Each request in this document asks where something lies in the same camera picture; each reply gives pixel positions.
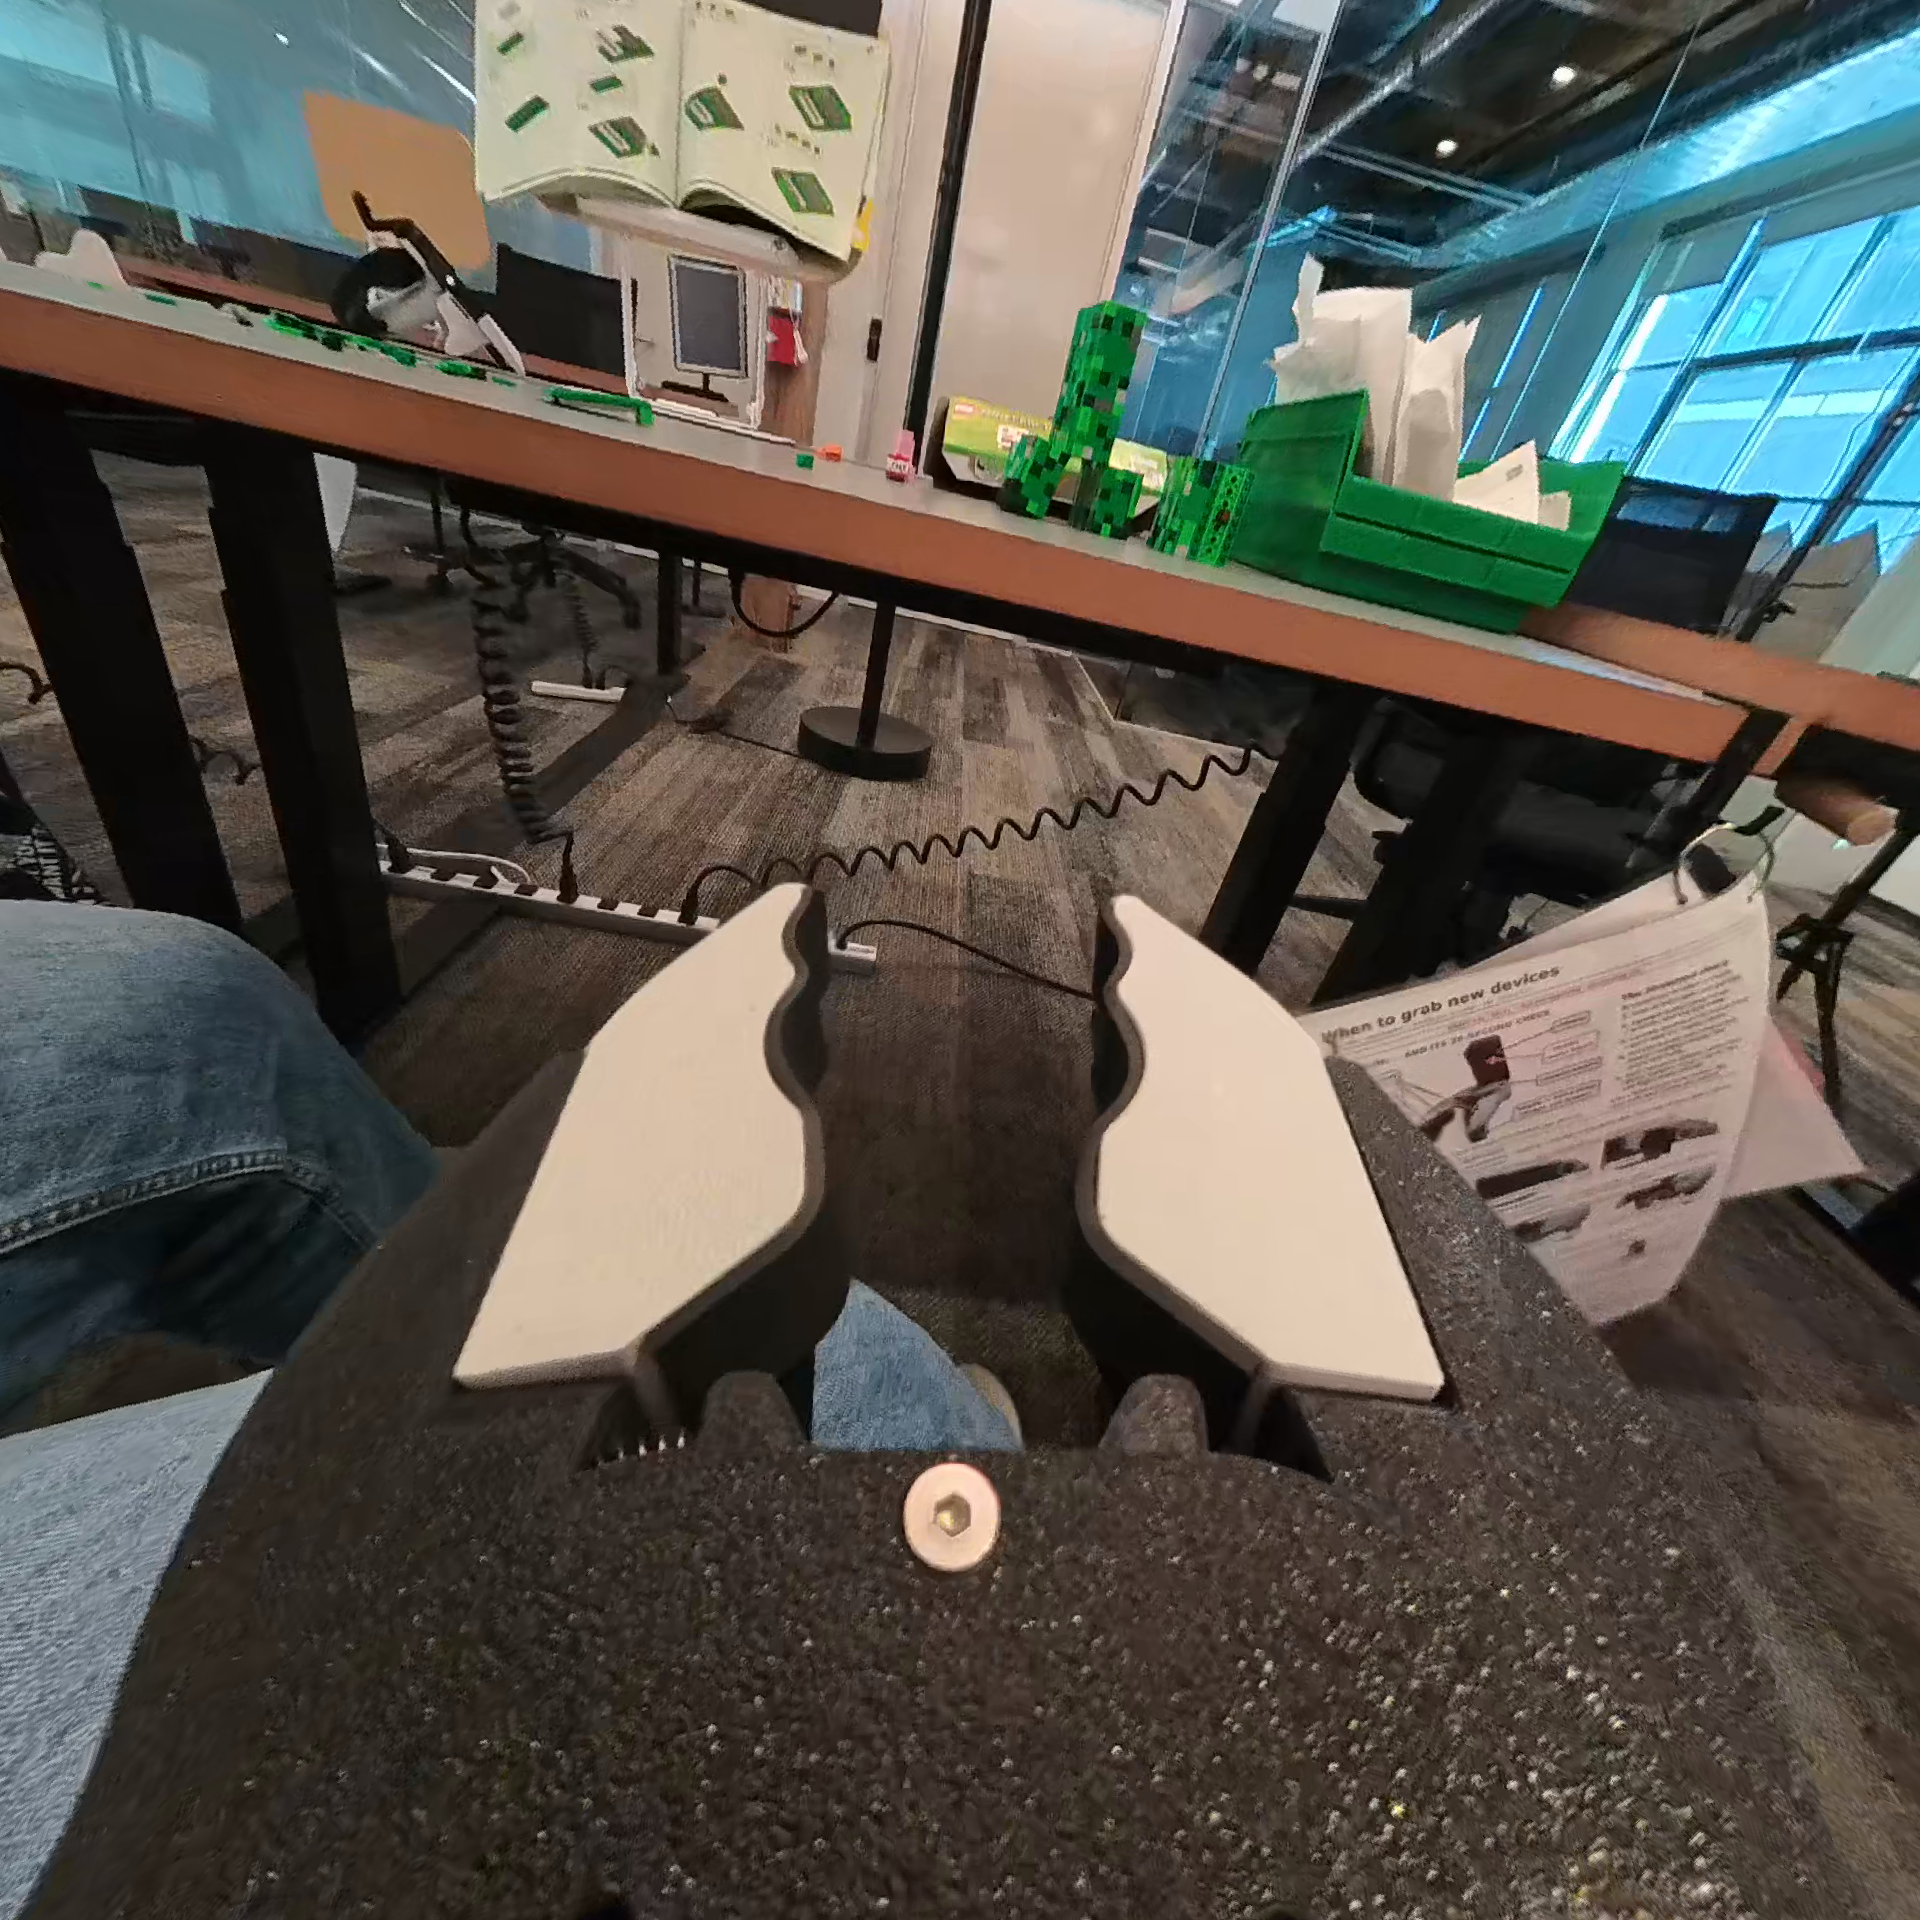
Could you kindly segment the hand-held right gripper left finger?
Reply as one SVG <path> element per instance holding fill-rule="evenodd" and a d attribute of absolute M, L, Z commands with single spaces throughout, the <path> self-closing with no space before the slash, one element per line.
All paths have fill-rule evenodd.
<path fill-rule="evenodd" d="M 464 1390 L 625 1386 L 689 1429 L 731 1374 L 806 1411 L 848 1299 L 827 1195 L 825 901 L 780 883 L 592 1038 L 453 1365 Z"/>

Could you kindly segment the small green lego block build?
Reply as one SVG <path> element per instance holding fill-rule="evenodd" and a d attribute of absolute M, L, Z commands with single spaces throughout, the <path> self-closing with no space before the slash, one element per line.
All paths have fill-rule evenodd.
<path fill-rule="evenodd" d="M 1149 548 L 1193 565 L 1224 568 L 1252 482 L 1245 465 L 1167 454 Z"/>

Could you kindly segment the green creeper lego figure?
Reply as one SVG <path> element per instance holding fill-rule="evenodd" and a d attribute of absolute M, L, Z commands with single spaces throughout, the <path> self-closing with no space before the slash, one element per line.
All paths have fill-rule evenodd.
<path fill-rule="evenodd" d="M 1093 537 L 1129 537 L 1142 477 L 1115 467 L 1120 416 L 1144 334 L 1144 313 L 1120 301 L 1079 310 L 1047 433 L 1025 434 L 1006 460 L 997 505 L 1021 518 L 1044 518 L 1071 482 L 1069 529 Z"/>

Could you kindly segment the yellow-green lego box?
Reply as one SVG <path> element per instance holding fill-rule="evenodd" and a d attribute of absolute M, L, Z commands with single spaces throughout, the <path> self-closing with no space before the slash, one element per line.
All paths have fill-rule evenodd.
<path fill-rule="evenodd" d="M 1047 438 L 1049 433 L 1049 416 L 966 395 L 948 398 L 940 426 L 940 473 L 963 491 L 993 493 L 1020 442 Z M 1167 454 L 1129 438 L 1115 438 L 1111 467 L 1139 473 L 1147 501 L 1159 498 L 1167 481 Z"/>

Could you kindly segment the open lego instruction booklet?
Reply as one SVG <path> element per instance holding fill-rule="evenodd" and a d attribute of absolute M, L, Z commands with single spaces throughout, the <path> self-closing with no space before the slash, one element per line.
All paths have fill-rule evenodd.
<path fill-rule="evenodd" d="M 865 251 L 892 51 L 879 2 L 473 5 L 483 201 L 625 201 Z"/>

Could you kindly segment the laminated instruction sheet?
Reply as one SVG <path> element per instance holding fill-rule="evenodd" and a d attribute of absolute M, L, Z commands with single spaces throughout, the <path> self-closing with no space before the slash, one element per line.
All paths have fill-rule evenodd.
<path fill-rule="evenodd" d="M 1755 874 L 1708 849 L 1499 958 L 1301 1013 L 1598 1329 L 1663 1301 L 1723 1203 L 1857 1178 L 1773 1017 Z"/>

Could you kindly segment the person's left leg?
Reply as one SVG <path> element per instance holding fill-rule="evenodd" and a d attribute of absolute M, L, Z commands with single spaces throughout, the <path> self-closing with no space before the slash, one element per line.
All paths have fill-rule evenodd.
<path fill-rule="evenodd" d="M 95 902 L 1 909 L 1 1408 L 132 1340 L 279 1363 L 440 1156 L 263 953 Z"/>

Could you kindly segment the black tripod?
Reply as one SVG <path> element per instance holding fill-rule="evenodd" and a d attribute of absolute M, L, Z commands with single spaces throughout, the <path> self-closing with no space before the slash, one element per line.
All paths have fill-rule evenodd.
<path fill-rule="evenodd" d="M 1782 1002 L 1799 979 L 1813 979 L 1814 1038 L 1827 1099 L 1839 1101 L 1837 998 L 1845 958 L 1854 942 L 1851 920 L 1873 884 L 1900 862 L 1917 835 L 1916 806 L 1902 806 L 1891 832 L 1879 841 L 1865 866 L 1848 878 L 1828 905 L 1814 914 L 1792 920 L 1775 937 L 1775 958 L 1784 963 L 1775 998 Z"/>

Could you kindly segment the wooden dowel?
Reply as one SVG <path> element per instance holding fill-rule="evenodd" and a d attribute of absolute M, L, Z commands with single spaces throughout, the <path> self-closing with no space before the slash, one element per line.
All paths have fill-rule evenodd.
<path fill-rule="evenodd" d="M 1775 800 L 1847 849 L 1872 849 L 1887 838 L 1902 812 L 1873 784 L 1854 776 L 1799 772 L 1773 781 Z"/>

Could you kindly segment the black crate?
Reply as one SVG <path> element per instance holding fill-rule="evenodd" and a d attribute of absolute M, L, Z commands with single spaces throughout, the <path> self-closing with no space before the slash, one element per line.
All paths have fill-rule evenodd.
<path fill-rule="evenodd" d="M 1718 633 L 1775 509 L 1775 493 L 1628 475 L 1564 604 Z"/>

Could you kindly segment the white paper bags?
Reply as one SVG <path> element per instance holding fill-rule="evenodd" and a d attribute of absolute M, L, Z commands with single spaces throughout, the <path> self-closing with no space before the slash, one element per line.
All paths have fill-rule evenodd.
<path fill-rule="evenodd" d="M 1572 498 L 1545 489 L 1536 446 L 1477 473 L 1460 469 L 1481 315 L 1422 334 L 1409 324 L 1408 289 L 1331 293 L 1323 276 L 1321 260 L 1308 256 L 1292 304 L 1294 341 L 1268 360 L 1275 403 L 1360 395 L 1357 475 L 1566 533 Z"/>

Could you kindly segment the white booklet stand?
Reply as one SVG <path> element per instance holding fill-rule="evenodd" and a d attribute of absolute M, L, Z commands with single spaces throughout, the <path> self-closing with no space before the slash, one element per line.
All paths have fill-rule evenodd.
<path fill-rule="evenodd" d="M 766 320 L 776 293 L 830 289 L 862 264 L 832 259 L 800 248 L 780 232 L 753 225 L 716 222 L 697 213 L 637 200 L 550 196 L 592 232 L 592 251 L 620 286 L 622 365 L 625 389 L 655 410 L 687 422 L 716 426 L 753 442 L 792 446 L 764 421 L 766 414 Z M 697 369 L 689 389 L 667 384 L 684 372 L 679 360 L 679 301 L 675 268 L 693 265 L 736 281 L 739 371 Z"/>

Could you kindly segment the black monitor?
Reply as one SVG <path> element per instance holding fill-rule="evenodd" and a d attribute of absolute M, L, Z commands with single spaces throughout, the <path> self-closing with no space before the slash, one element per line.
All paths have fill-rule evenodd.
<path fill-rule="evenodd" d="M 489 310 L 520 357 L 588 369 L 625 384 L 617 278 L 496 244 Z"/>

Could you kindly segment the spare hand-held gripper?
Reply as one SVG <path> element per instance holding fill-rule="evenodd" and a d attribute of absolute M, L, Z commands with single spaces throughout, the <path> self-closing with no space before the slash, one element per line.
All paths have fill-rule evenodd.
<path fill-rule="evenodd" d="M 366 195 L 352 192 L 368 250 L 339 278 L 329 297 L 336 322 L 350 334 L 420 347 L 446 360 L 523 378 L 520 349 L 425 229 L 407 218 L 384 219 Z"/>

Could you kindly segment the brown cork board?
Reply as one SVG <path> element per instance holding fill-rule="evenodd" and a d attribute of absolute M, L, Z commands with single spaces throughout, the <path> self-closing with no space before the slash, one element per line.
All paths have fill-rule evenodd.
<path fill-rule="evenodd" d="M 320 89 L 303 92 L 302 112 L 320 201 L 341 237 L 366 242 L 368 229 L 355 208 L 361 196 L 379 218 L 423 227 L 457 273 L 492 265 L 487 211 L 464 133 Z"/>

